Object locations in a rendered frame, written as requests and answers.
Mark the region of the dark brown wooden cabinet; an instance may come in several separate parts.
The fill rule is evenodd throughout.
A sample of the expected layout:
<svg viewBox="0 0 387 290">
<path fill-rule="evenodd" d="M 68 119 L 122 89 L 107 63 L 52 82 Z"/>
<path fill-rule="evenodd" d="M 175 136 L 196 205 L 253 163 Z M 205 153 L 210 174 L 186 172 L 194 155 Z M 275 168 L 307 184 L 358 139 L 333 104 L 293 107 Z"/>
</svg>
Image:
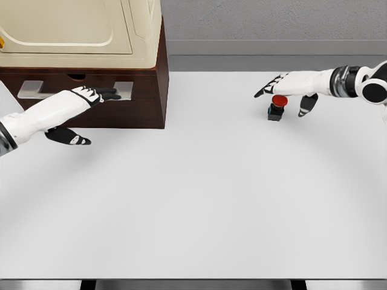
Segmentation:
<svg viewBox="0 0 387 290">
<path fill-rule="evenodd" d="M 3 74 L 67 74 L 72 79 L 82 80 L 86 74 L 147 76 L 152 82 L 152 100 L 109 100 L 93 106 L 84 113 L 69 119 L 62 125 L 91 128 L 156 128 L 165 126 L 169 70 L 163 17 L 158 43 L 157 61 L 152 68 L 33 68 L 0 67 L 0 82 L 32 116 L 32 108 L 42 100 L 19 99 L 11 92 Z"/>
</svg>

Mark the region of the brown cabinet drawer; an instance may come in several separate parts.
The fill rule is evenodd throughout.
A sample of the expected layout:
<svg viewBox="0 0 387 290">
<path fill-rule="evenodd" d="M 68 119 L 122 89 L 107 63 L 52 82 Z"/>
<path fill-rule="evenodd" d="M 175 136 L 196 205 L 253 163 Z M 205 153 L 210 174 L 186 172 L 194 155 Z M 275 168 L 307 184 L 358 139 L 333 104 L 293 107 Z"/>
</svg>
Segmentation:
<svg viewBox="0 0 387 290">
<path fill-rule="evenodd" d="M 126 75 L 93 75 L 86 74 L 82 80 L 72 79 L 67 74 L 3 74 L 6 82 L 11 87 L 11 92 L 17 95 L 25 80 L 43 81 L 43 93 L 57 93 L 64 89 L 79 86 L 95 86 L 99 88 L 113 88 L 115 82 L 133 82 L 131 100 L 152 100 L 152 82 L 147 76 Z"/>
</svg>

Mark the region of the silver metal drawer handle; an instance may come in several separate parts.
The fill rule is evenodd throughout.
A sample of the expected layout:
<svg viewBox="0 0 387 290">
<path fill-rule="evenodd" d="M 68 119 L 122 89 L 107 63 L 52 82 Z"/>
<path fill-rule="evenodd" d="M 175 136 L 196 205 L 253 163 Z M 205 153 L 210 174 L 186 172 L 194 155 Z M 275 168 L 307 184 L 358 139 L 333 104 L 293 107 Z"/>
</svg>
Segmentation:
<svg viewBox="0 0 387 290">
<path fill-rule="evenodd" d="M 44 82 L 40 80 L 26 80 L 23 82 L 17 98 L 19 99 L 36 99 L 43 100 L 51 97 L 55 93 L 43 93 L 42 87 Z M 114 89 L 121 96 L 121 100 L 131 100 L 133 82 L 115 82 Z"/>
</svg>

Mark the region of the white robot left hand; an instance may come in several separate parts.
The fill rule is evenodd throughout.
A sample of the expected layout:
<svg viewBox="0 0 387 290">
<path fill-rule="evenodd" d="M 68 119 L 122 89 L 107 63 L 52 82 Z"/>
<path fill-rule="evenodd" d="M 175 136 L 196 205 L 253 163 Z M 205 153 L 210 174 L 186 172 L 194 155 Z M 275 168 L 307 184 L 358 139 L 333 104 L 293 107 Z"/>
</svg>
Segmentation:
<svg viewBox="0 0 387 290">
<path fill-rule="evenodd" d="M 48 97 L 35 105 L 32 110 L 39 129 L 44 131 L 49 140 L 67 145 L 90 145 L 89 139 L 62 124 L 99 103 L 121 98 L 114 88 L 80 86 Z"/>
</svg>

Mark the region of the cream plastic appliance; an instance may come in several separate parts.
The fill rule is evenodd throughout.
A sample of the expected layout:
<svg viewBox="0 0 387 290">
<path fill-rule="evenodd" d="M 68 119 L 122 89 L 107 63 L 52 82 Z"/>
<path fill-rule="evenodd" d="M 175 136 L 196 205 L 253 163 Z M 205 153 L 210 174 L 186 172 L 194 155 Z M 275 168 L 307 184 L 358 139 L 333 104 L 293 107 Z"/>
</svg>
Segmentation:
<svg viewBox="0 0 387 290">
<path fill-rule="evenodd" d="M 0 0 L 0 67 L 152 68 L 160 0 Z"/>
</svg>

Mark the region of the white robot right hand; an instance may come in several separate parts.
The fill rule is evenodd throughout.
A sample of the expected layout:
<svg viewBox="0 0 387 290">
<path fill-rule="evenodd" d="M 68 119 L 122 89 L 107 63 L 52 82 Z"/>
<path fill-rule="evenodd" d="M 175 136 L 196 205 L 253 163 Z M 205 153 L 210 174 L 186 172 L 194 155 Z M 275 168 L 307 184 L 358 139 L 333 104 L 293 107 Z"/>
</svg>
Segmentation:
<svg viewBox="0 0 387 290">
<path fill-rule="evenodd" d="M 308 114 L 318 100 L 318 94 L 330 94 L 330 77 L 332 69 L 323 71 L 291 71 L 276 76 L 263 86 L 255 95 L 258 98 L 263 94 L 283 95 L 289 97 L 301 95 L 298 117 Z"/>
</svg>

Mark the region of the red button black switch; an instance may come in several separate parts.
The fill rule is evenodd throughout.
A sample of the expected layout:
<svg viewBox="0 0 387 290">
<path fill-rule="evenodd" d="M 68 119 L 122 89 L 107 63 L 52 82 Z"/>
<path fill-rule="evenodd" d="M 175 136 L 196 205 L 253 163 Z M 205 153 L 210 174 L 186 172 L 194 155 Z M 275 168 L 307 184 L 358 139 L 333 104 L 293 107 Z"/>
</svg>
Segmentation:
<svg viewBox="0 0 387 290">
<path fill-rule="evenodd" d="M 283 95 L 274 95 L 268 108 L 268 117 L 270 121 L 280 121 L 284 113 L 284 108 L 288 103 L 288 98 Z"/>
</svg>

